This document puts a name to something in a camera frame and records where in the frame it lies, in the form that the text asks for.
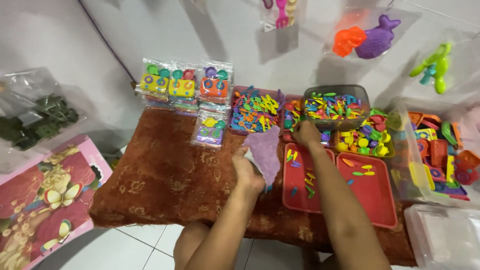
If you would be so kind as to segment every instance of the white wall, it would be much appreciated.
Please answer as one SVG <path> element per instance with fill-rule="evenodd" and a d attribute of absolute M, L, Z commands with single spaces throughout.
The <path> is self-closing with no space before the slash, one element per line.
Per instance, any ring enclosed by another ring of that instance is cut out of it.
<path fill-rule="evenodd" d="M 457 102 L 465 95 L 437 95 L 432 88 L 408 80 L 418 50 L 446 27 L 476 33 L 480 26 L 473 0 L 442 0 L 443 10 L 464 23 L 429 11 L 437 0 L 396 0 L 394 8 L 421 18 L 381 60 L 351 61 L 324 57 L 322 47 L 341 10 L 349 3 L 375 4 L 378 0 L 299 0 L 300 25 L 264 33 L 261 0 L 207 0 L 203 15 L 190 0 L 84 0 L 127 67 L 139 77 L 143 56 L 164 61 L 199 62 L 209 57 L 235 64 L 235 82 L 259 88 L 301 94 L 311 86 L 358 83 L 376 106 L 399 95 Z M 381 0 L 386 6 L 389 0 Z"/>
<path fill-rule="evenodd" d="M 28 156 L 78 133 L 91 136 L 102 151 L 130 140 L 143 110 L 130 79 L 101 41 L 76 0 L 1 0 L 0 74 L 46 66 L 66 96 L 89 119 L 32 151 L 0 148 L 0 173 Z"/>

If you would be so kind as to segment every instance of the pink toy fork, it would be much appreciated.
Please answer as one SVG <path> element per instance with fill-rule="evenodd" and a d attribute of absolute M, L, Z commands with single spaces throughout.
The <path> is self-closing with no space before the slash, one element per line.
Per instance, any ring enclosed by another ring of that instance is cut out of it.
<path fill-rule="evenodd" d="M 275 26 L 277 29 L 288 26 L 288 16 L 285 14 L 285 6 L 287 5 L 287 0 L 276 0 L 276 5 L 278 7 L 278 19 L 276 20 Z"/>

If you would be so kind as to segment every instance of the hand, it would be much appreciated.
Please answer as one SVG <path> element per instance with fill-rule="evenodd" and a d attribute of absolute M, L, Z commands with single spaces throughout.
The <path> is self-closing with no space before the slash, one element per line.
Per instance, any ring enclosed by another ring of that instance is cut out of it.
<path fill-rule="evenodd" d="M 321 143 L 320 131 L 318 131 L 315 124 L 310 121 L 302 121 L 295 126 L 296 131 L 292 134 L 297 143 L 305 146 L 309 150 L 313 147 L 323 149 Z"/>
<path fill-rule="evenodd" d="M 244 157 L 248 146 L 240 147 L 232 157 L 237 172 L 237 187 L 248 195 L 258 196 L 265 188 L 265 179 L 254 165 Z"/>

